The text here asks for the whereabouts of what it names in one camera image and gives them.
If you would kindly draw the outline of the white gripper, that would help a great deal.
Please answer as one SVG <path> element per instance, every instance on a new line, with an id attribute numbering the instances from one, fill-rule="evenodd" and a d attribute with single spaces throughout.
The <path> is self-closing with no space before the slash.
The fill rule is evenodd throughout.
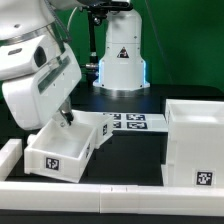
<path id="1" fill-rule="evenodd" d="M 68 97 L 81 80 L 81 70 L 68 44 L 55 67 L 46 65 L 34 75 L 5 81 L 2 92 L 17 125 L 24 130 L 42 128 L 60 112 L 68 125 L 74 115 Z"/>

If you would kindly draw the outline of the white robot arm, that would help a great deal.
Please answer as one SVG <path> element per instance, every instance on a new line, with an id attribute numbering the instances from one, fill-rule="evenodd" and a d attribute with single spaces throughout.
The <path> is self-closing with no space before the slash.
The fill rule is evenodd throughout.
<path id="1" fill-rule="evenodd" d="M 140 55 L 142 19 L 130 0 L 0 0 L 0 82 L 22 129 L 39 129 L 57 112 L 66 123 L 73 120 L 69 95 L 81 66 L 56 12 L 77 8 L 88 12 L 90 28 L 108 21 L 104 57 L 90 51 L 94 87 L 113 95 L 150 87 Z"/>

